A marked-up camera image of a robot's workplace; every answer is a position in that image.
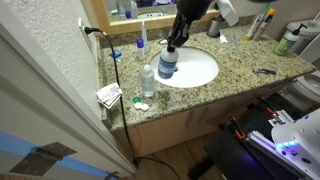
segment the white sink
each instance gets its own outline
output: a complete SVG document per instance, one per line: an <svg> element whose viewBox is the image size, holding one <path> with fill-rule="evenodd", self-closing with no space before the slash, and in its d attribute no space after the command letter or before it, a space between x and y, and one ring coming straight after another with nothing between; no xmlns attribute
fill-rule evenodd
<svg viewBox="0 0 320 180"><path fill-rule="evenodd" d="M164 16L165 14L163 13L147 13L147 14L141 14L138 16L138 19L142 19L142 18L151 18L151 17L158 17L158 16Z"/></svg>
<svg viewBox="0 0 320 180"><path fill-rule="evenodd" d="M192 88L207 84L217 77L219 67L210 54L188 47L177 48L176 51L179 53L177 71L170 79L162 79L158 75L160 53L151 60L150 66L157 81L172 87Z"/></svg>

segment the cabinet door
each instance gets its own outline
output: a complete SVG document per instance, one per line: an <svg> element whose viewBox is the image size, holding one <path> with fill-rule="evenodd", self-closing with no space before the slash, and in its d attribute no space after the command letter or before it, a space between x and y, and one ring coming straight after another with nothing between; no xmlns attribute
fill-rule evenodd
<svg viewBox="0 0 320 180"><path fill-rule="evenodd" d="M187 129L186 136L188 140L217 130L216 125L208 124L205 121L209 116L215 116L219 113L218 111L215 111L216 109L213 105L214 104L210 104L194 109L195 116Z"/></svg>
<svg viewBox="0 0 320 180"><path fill-rule="evenodd" d="M145 156L186 141L186 131L194 116L194 111L186 111L130 127L128 132L136 156ZM124 130L121 136L126 141Z"/></svg>

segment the white wall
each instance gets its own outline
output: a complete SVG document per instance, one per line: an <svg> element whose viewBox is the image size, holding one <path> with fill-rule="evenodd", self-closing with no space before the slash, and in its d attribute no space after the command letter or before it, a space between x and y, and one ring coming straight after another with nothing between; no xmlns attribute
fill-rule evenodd
<svg viewBox="0 0 320 180"><path fill-rule="evenodd" d="M78 27L78 17L89 25L81 1L4 1L37 39L85 102L100 117L95 96L98 90L97 64ZM92 35L90 39L93 52L96 52L94 36Z"/></svg>
<svg viewBox="0 0 320 180"><path fill-rule="evenodd" d="M320 12L320 0L279 0L273 2L271 7L276 14L266 33L279 40L288 23L313 19Z"/></svg>
<svg viewBox="0 0 320 180"><path fill-rule="evenodd" d="M234 10L240 17L263 13L265 3L254 3L249 0L230 0Z"/></svg>

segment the green bottle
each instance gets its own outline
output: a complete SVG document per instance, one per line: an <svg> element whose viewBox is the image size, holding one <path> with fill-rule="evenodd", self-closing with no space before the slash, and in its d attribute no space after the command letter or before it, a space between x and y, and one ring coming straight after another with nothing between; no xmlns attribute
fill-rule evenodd
<svg viewBox="0 0 320 180"><path fill-rule="evenodd" d="M279 42L277 47L274 49L273 53L279 56L286 56L289 49L298 41L297 36L300 33L302 27L308 28L304 24L300 24L299 28L294 30L292 33L287 33Z"/></svg>

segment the wall outlet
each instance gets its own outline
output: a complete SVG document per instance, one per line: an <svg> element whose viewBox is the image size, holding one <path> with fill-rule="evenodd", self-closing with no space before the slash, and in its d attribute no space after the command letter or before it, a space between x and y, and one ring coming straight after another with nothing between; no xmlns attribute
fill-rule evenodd
<svg viewBox="0 0 320 180"><path fill-rule="evenodd" d="M79 26L79 29L80 29L82 35L83 35L83 38L86 40L87 45L88 45L88 47L89 47L89 49L90 49L90 51L92 53L92 44L91 44L91 41L89 39L89 34L86 34L86 32L84 32L85 25L83 24L83 21L82 21L81 18L79 18L78 26Z"/></svg>

